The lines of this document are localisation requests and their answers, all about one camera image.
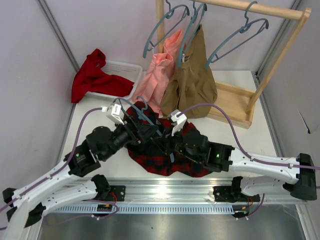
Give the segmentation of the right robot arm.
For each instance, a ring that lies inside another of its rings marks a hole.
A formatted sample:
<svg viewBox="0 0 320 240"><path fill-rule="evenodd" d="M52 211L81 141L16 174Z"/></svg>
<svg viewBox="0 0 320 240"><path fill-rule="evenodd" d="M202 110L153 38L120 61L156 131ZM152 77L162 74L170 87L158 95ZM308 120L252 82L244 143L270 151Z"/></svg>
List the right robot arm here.
<svg viewBox="0 0 320 240"><path fill-rule="evenodd" d="M198 130L169 132L152 140L167 156L177 154L184 166L192 171L246 172L255 177L236 176L232 179L231 195L254 196L267 192L288 192L291 197L315 201L317 199L316 166L310 155L273 157L245 151L241 145L211 142Z"/></svg>

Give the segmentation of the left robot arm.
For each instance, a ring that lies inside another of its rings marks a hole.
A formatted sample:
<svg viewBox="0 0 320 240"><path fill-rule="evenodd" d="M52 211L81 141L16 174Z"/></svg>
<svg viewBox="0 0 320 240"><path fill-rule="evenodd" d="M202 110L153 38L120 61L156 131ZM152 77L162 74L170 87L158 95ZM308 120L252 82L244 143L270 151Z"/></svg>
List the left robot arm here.
<svg viewBox="0 0 320 240"><path fill-rule="evenodd" d="M105 162L125 145L146 142L158 130L154 124L132 118L117 124L115 130L96 127L82 144L76 144L63 161L39 179L20 189L7 188L2 192L7 219L10 221L22 204L27 204L23 221L26 228L60 207L86 200L107 200L111 187L102 174L70 189L62 188L100 168L101 161Z"/></svg>

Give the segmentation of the red navy plaid skirt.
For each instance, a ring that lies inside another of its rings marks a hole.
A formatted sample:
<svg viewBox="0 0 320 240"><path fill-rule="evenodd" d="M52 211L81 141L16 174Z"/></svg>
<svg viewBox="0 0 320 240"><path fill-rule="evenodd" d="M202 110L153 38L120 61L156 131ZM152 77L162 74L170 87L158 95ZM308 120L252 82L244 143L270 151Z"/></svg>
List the red navy plaid skirt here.
<svg viewBox="0 0 320 240"><path fill-rule="evenodd" d="M139 123L149 124L148 121L139 119L137 111L132 106L126 110L126 113ZM159 126L161 133L170 129L170 121L165 118L159 118L159 114L155 113L149 105L147 110L144 110L143 113L155 125ZM187 121L183 126L182 135L184 136L189 132L194 131L198 131L196 126ZM180 172L193 178L201 178L213 173L212 170L209 170L200 163L188 159L177 151L173 152L174 162L171 162L170 156L165 155L152 141L138 145L127 144L126 148L129 157L147 172L152 174L170 176L173 173Z"/></svg>

